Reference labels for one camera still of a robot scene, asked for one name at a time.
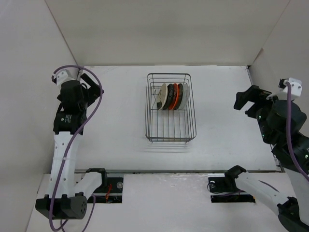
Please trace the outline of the blue patterned ceramic plate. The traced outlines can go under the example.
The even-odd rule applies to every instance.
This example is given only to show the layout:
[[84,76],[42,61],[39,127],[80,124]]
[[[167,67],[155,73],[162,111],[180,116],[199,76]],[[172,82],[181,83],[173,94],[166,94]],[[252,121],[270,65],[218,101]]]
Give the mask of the blue patterned ceramic plate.
[[179,88],[178,100],[177,100],[177,103],[174,107],[174,110],[179,109],[181,102],[182,102],[182,99],[183,99],[183,84],[179,83],[178,88]]

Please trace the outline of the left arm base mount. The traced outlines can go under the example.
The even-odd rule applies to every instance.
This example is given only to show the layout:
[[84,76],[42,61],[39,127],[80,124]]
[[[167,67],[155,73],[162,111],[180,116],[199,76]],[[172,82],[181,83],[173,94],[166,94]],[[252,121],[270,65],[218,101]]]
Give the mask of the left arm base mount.
[[83,194],[89,203],[121,203],[124,177],[108,173],[88,172],[74,186],[76,194]]

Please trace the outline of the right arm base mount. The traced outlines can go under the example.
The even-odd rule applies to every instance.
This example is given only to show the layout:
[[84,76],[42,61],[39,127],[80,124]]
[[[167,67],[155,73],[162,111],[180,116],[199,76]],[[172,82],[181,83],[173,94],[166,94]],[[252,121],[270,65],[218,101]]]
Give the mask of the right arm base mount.
[[237,187],[229,186],[223,174],[208,176],[211,203],[256,203],[255,198]]

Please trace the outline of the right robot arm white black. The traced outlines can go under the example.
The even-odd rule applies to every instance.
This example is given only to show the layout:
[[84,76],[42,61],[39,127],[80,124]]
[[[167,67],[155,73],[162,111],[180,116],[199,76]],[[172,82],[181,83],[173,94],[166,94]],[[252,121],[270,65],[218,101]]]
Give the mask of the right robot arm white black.
[[236,165],[225,172],[224,187],[242,190],[267,206],[289,232],[309,230],[309,138],[300,133],[307,120],[305,113],[292,100],[292,86],[286,83],[284,99],[252,85],[236,94],[234,109],[247,102],[253,105],[245,112],[256,118],[263,142],[273,146],[272,154],[287,173],[295,196],[291,197],[253,178]]

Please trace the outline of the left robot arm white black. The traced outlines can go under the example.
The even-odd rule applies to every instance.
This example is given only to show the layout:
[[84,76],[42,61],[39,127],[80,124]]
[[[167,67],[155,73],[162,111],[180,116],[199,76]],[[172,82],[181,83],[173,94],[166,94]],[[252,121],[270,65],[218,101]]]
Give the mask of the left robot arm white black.
[[79,143],[89,121],[87,108],[101,100],[103,90],[85,73],[77,80],[61,71],[54,82],[60,87],[53,127],[54,156],[47,192],[36,200],[35,208],[51,220],[83,219],[87,200],[95,190],[102,192],[108,186],[104,168],[88,169],[78,183],[74,179]]

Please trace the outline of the black round plate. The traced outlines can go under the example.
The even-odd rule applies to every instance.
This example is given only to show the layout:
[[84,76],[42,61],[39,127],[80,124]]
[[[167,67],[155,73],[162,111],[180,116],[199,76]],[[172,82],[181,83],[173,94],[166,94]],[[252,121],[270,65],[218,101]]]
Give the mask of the black round plate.
[[167,110],[169,108],[170,104],[172,103],[173,96],[174,96],[174,85],[173,84],[169,84],[168,85],[167,100],[165,102],[163,110]]

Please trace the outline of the clear glass plate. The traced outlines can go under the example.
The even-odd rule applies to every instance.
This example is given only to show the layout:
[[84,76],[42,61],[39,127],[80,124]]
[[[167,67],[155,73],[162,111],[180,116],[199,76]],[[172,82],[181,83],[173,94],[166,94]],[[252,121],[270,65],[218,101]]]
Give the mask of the clear glass plate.
[[189,100],[189,96],[190,96],[189,86],[187,85],[187,83],[184,83],[183,84],[183,98],[182,98],[181,105],[179,107],[180,110],[183,110],[186,107],[187,102]]

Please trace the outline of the cream plate with flower pattern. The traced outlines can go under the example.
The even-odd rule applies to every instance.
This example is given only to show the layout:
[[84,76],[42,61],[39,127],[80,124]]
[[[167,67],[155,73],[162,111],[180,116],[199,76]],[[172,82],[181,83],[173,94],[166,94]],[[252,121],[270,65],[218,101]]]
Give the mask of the cream plate with flower pattern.
[[162,110],[168,97],[168,86],[163,83],[156,98],[157,110]]

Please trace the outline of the orange round plate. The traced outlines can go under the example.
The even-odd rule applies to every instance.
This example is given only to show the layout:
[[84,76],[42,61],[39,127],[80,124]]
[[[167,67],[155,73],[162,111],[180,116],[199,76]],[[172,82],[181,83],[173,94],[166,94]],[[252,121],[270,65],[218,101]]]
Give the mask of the orange round plate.
[[180,93],[178,84],[176,84],[176,83],[173,84],[173,90],[174,90],[173,99],[172,99],[172,102],[169,106],[169,110],[173,110],[176,106],[177,101],[178,101],[179,93]]

